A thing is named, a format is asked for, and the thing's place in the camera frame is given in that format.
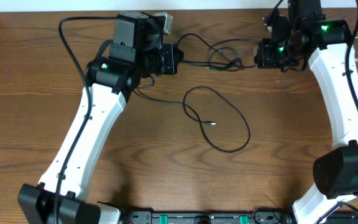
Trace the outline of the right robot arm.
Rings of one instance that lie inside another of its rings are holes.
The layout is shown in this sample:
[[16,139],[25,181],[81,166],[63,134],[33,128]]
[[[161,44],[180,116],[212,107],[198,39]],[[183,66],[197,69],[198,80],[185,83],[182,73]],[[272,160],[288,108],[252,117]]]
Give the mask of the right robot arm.
[[280,217],[280,223],[358,221],[358,209],[338,214],[358,197],[357,29],[343,19],[328,20],[319,1],[288,2],[288,15],[277,7],[264,17],[270,38],[262,39],[254,61],[282,72],[310,69],[329,115],[333,148],[313,164],[313,185]]

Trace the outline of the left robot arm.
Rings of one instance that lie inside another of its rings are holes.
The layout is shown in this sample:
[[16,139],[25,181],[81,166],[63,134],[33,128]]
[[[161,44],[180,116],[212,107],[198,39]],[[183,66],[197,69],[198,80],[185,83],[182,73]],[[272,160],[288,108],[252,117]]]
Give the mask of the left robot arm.
[[29,223],[118,223],[120,209],[88,203],[92,176],[107,136],[142,78],[174,75],[183,58],[166,44],[173,17],[166,12],[120,12],[114,37],[80,69],[84,83],[76,116],[36,186],[25,184],[19,205]]

